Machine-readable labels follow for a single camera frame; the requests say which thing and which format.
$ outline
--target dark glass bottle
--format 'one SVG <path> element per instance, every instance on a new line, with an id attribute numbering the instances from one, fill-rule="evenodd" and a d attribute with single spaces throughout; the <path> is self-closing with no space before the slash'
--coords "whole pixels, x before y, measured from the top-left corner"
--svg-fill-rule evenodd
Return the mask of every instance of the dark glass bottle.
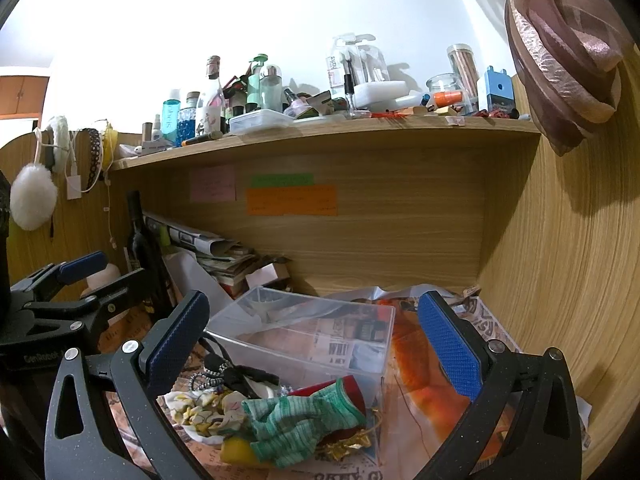
<path id="1" fill-rule="evenodd" d="M 140 192 L 138 190 L 127 193 L 129 217 L 131 219 L 131 233 L 127 240 L 127 253 L 131 268 L 147 269 L 156 282 L 150 301 L 145 307 L 153 322 L 168 317 L 176 305 L 169 271 L 166 270 L 160 246 L 151 231 L 146 227 L 142 215 Z"/>

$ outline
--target green bottle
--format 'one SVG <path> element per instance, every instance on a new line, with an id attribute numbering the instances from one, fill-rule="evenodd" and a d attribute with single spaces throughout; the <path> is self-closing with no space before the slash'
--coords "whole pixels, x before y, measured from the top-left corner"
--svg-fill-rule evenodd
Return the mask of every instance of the green bottle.
<path id="1" fill-rule="evenodd" d="M 252 67 L 251 75 L 246 90 L 247 103 L 256 103 L 260 106 L 260 70 L 264 66 L 264 63 L 269 59 L 266 54 L 258 54 L 251 60 L 251 63 L 255 63 Z"/>

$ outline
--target plastic storage box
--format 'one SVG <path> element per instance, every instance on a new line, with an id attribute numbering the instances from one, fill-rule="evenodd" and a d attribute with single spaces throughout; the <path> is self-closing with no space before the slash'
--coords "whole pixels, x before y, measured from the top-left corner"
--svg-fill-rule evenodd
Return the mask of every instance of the plastic storage box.
<path id="1" fill-rule="evenodd" d="M 395 311 L 386 305 L 256 287 L 207 329 L 235 364 L 261 368 L 294 389 L 353 375 L 368 408 L 382 404 Z"/>
<path id="2" fill-rule="evenodd" d="M 229 119 L 229 133 L 242 135 L 253 128 L 267 128 L 268 126 L 291 126 L 293 118 L 274 112 L 273 110 L 256 110 L 248 114 L 238 115 Z"/>

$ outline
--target pink scarf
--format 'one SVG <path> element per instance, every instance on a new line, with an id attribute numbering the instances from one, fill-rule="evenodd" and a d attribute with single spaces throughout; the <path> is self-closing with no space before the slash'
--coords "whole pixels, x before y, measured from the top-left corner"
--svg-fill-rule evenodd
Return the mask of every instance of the pink scarf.
<path id="1" fill-rule="evenodd" d="M 633 40 L 608 0 L 507 0 L 505 20 L 532 118 L 558 155 L 594 136 L 620 101 Z"/>

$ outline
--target wooden shelf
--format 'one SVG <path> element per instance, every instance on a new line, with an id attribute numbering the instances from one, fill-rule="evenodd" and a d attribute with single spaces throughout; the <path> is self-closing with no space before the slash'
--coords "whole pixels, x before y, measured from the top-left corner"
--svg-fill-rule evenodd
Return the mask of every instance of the wooden shelf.
<path id="1" fill-rule="evenodd" d="M 480 148 L 504 144 L 539 131 L 530 121 L 465 118 L 465 126 L 449 126 L 443 117 L 361 119 L 274 127 L 242 136 L 210 140 L 167 152 L 116 160 L 111 171 L 153 164 L 176 168 L 233 162 L 248 158 L 303 153 L 335 153 L 400 148 Z"/>

